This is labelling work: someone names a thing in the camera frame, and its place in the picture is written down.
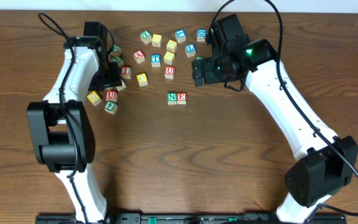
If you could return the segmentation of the red E block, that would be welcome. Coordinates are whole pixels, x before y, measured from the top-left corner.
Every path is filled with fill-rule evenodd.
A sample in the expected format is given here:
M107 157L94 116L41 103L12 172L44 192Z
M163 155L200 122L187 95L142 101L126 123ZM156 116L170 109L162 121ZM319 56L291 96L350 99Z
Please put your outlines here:
M186 102L187 102L187 93L178 92L177 93L177 104L178 105L185 105Z

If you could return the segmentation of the green N block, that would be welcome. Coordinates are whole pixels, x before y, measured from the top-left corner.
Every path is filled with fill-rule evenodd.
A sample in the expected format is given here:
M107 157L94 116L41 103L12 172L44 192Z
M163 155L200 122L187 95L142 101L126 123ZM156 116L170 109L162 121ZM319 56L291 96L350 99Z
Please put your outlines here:
M167 93L167 103L169 105L176 105L177 104L177 93L176 92Z

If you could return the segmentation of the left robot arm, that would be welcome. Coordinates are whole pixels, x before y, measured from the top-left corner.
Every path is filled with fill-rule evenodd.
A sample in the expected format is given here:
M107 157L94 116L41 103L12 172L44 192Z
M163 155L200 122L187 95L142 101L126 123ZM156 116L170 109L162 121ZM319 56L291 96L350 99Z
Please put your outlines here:
M42 101L27 107L37 161L65 186L75 208L70 218L47 216L47 223L112 223L108 202L94 175L96 143L85 101L88 92L122 85L119 66L109 62L108 29L86 22L82 36L66 37L64 63Z

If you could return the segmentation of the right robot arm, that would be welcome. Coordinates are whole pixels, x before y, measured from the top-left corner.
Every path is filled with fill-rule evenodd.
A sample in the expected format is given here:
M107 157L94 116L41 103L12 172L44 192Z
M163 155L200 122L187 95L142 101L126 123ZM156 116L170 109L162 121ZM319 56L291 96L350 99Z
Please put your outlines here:
M339 138L311 109L266 39L250 41L236 14L199 31L211 56L192 62L197 87L239 80L266 107L285 135L296 164L285 174L288 195L275 214L282 223L304 223L318 205L352 179L358 147Z

